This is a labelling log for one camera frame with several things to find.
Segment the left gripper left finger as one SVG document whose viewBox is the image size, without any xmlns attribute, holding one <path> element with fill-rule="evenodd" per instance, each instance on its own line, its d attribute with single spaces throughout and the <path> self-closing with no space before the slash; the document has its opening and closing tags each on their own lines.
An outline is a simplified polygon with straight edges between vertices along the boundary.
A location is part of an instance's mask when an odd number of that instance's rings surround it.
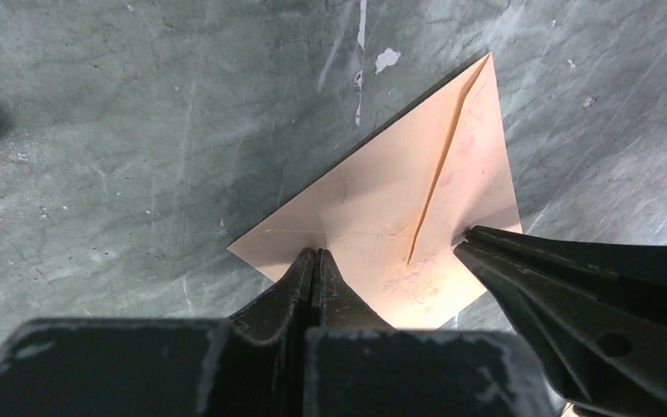
<svg viewBox="0 0 667 417">
<path fill-rule="evenodd" d="M 315 261 L 227 319 L 28 321 L 0 346 L 0 416 L 299 416 Z"/>
</svg>

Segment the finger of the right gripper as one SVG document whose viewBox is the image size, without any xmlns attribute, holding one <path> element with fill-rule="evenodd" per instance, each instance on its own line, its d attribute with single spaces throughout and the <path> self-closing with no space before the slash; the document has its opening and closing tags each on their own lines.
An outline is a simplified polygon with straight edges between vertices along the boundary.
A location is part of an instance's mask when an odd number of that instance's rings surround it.
<svg viewBox="0 0 667 417">
<path fill-rule="evenodd" d="M 454 253 L 582 416 L 667 416 L 667 246 L 476 226 Z"/>
</svg>

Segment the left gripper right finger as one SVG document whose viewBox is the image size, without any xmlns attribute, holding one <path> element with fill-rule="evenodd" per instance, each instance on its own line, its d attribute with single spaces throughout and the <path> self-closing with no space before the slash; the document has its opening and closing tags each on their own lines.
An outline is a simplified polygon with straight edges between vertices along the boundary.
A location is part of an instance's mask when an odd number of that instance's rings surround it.
<svg viewBox="0 0 667 417">
<path fill-rule="evenodd" d="M 387 326 L 319 250 L 319 324 L 306 335 L 307 416 L 554 416 L 543 368 L 519 336 Z"/>
</svg>

